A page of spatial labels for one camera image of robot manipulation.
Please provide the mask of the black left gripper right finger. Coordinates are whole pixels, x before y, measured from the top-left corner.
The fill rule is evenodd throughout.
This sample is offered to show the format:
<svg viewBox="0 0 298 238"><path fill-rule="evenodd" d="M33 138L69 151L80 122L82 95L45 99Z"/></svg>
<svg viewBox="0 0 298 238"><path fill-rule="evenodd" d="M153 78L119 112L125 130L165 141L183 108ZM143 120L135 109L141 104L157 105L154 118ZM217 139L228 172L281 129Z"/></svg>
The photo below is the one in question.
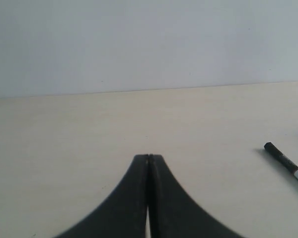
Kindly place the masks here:
<svg viewBox="0 0 298 238"><path fill-rule="evenodd" d="M149 155L148 209L152 238L240 238L182 188L161 155Z"/></svg>

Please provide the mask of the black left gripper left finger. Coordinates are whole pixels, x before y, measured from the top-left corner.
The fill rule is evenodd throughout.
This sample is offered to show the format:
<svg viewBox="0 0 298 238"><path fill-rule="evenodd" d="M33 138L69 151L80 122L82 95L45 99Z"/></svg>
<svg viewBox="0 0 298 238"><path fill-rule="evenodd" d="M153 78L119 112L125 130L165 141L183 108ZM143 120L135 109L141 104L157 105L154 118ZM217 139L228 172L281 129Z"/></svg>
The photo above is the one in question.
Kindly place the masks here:
<svg viewBox="0 0 298 238"><path fill-rule="evenodd" d="M136 155L110 195L59 238L145 238L148 155Z"/></svg>

